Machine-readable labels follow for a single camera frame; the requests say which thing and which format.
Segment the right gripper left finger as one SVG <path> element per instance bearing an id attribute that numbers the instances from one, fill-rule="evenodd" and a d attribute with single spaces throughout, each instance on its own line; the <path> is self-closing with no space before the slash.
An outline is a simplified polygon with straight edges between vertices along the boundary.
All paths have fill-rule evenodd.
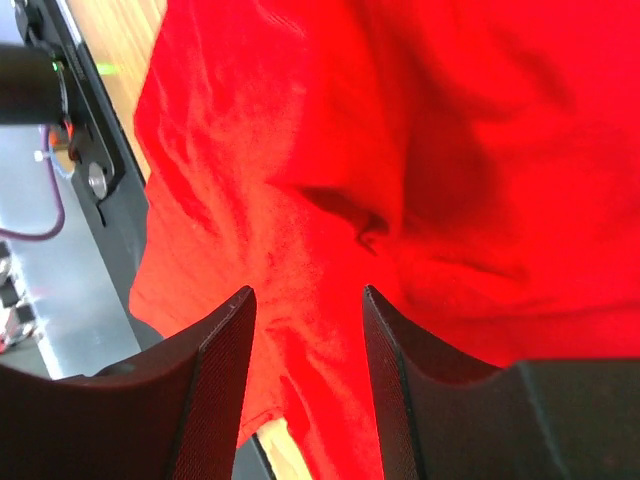
<path id="1" fill-rule="evenodd" d="M 228 479 L 254 337 L 243 287 L 215 311 L 93 376 L 1 370 L 5 479 Z"/>

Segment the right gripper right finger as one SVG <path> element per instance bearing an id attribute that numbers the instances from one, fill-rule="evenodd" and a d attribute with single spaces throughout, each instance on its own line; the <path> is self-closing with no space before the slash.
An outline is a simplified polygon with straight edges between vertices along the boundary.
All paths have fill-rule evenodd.
<path id="1" fill-rule="evenodd" d="M 635 479 L 639 363 L 500 369 L 402 315 L 376 288 L 363 324 L 388 479 Z"/>

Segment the red t shirt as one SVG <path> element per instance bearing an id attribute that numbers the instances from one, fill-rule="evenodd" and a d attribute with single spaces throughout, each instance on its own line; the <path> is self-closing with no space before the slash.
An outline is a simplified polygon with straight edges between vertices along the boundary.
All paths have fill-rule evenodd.
<path id="1" fill-rule="evenodd" d="M 379 479 L 361 295 L 483 361 L 639 352 L 635 1 L 171 1 L 132 312 L 258 299 L 239 437 Z"/>

